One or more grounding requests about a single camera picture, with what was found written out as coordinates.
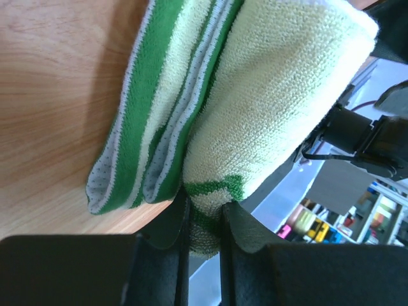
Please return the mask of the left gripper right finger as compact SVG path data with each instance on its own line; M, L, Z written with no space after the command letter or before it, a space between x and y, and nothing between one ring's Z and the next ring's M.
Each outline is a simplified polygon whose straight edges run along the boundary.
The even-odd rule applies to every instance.
M407 249L288 242L238 203L222 208L223 305L406 305Z

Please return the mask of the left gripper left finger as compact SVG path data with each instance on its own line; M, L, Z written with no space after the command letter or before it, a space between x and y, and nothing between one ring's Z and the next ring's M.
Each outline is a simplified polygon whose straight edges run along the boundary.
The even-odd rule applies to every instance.
M185 191L142 229L1 241L2 305L187 305Z

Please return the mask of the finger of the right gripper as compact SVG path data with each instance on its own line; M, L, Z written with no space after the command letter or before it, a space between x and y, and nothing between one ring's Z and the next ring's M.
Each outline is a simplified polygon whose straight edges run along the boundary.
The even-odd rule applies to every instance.
M407 5L407 0L376 1L363 10L379 26L371 56L407 64Z

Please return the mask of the dark green patterned towel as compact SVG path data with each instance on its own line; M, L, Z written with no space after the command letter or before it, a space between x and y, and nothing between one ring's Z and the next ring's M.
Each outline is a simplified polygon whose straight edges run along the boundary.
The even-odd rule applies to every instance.
M311 134L373 51L347 1L150 1L86 184L89 212L192 202L193 254Z

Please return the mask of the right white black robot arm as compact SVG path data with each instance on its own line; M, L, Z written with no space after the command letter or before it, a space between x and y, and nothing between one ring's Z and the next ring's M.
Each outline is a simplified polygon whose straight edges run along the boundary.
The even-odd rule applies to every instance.
M372 56L407 64L407 1L377 1L364 10L380 26ZM407 178L407 81L371 102L384 112L370 120L345 108L349 85L328 115L296 149L295 159L340 160L395 182Z

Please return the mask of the cluttered background shelf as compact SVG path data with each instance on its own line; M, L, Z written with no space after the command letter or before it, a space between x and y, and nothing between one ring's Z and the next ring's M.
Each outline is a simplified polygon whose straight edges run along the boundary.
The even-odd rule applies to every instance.
M379 179L343 214L302 199L277 231L285 240L308 244L398 246L406 233L407 187Z

